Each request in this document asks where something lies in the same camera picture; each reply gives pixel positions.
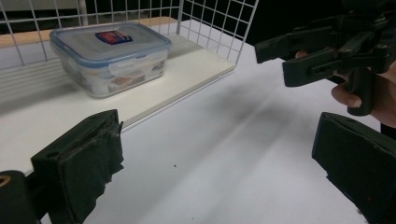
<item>dark background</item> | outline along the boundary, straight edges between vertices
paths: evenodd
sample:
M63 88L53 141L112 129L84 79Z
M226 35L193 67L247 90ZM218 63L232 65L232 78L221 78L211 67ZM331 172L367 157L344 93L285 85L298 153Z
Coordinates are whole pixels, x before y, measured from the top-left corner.
M160 16L161 7L169 7L171 5L170 0L140 0L140 6L137 4L137 0L128 0L127 9L128 10L138 10L144 8L154 8L151 10L151 16ZM203 20L207 24L213 24L222 28L224 20L224 28L226 33L229 34L239 34L243 36L248 26L242 22L237 23L236 20L227 18L217 12L226 13L226 9L229 0L218 0L218 5L215 6L215 0L195 0L197 4L203 4L205 2L207 7L215 8L215 10L208 10L194 5L192 3L185 1L183 10L187 14L191 14L191 9L193 8L192 15L195 19ZM241 4L244 0L237 0L237 2L232 1L228 14L238 18L240 11L242 10L241 20L248 21L250 15L252 14L251 7L241 8ZM245 3L254 5L255 0L245 0ZM96 0L97 7L94 6L94 0L86 0L86 5L88 13L99 13L111 12L111 4L109 0ZM178 0L172 1L173 7L178 6ZM123 11L125 10L125 1L113 1L113 11ZM292 28L305 25L308 22L326 18L331 15L339 15L343 12L341 0L261 0L258 4L256 14L253 22L251 23L250 32L247 37L247 42L254 45L262 40L269 39L278 35L283 35L289 33ZM77 12L74 9L64 9L59 11L61 16L66 15L76 15ZM177 19L178 13L174 9L172 11L163 9L161 11L162 16L171 16ZM54 10L36 10L35 15L37 18L40 17L56 17L56 12ZM31 11L9 11L7 12L9 19L23 19L23 18L33 18ZM184 16L183 20L189 20L190 16ZM45 29L55 29L59 27L58 20L40 21L39 24L41 30ZM62 19L63 27L78 25L77 19ZM12 24L12 29L14 33L34 31L35 24L33 22L25 23L14 23ZM7 34L8 28L6 25L0 25L0 34Z
M312 20L343 14L341 0L261 0L247 42L254 45L291 32Z

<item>human hand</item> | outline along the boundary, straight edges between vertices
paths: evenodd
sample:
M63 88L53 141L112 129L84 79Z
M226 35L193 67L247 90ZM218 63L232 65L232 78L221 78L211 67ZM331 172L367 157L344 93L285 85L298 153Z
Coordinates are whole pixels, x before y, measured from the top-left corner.
M305 55L307 55L307 52L301 50L297 52L296 57L304 57ZM361 98L347 90L348 76L341 76L336 72L334 74L342 77L346 82L332 89L332 97L346 106L361 106ZM371 115L381 123L396 128L396 61L390 65L386 73L378 74L375 80L375 95Z

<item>white table surface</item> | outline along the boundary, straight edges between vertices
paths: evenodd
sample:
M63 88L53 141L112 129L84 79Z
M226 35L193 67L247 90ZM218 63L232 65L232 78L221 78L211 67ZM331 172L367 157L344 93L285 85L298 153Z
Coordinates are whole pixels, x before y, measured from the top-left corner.
M122 134L125 168L85 223L365 223L311 159L320 113L348 116L333 86L288 89L245 45L231 75Z

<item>black mechanical claw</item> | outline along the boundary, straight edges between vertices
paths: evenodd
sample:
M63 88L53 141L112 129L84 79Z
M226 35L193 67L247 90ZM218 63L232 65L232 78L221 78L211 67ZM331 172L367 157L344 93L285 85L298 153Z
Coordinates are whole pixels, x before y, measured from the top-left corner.
M0 173L0 223L83 223L122 169L117 110L84 119L32 157L34 172Z
M354 119L323 113L312 157L370 224L396 223L396 141Z
M396 59L392 52L396 7L393 1L358 2L344 1L345 8L356 4L356 9L346 15L312 21L290 34L262 41L255 46L257 62L287 59L283 63L287 87L332 77L335 70L340 74L347 71L354 80L349 90L362 99L361 108L349 108L348 112L355 116L370 114L375 74L386 72ZM361 6L366 4L375 7ZM302 49L310 53L294 59L295 53Z

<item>container lid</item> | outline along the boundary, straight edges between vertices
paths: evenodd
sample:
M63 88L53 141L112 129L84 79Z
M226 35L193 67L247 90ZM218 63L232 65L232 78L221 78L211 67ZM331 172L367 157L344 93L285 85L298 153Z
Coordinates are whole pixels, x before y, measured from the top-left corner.
M169 49L172 42L136 22L53 30L50 40L77 63L103 67Z

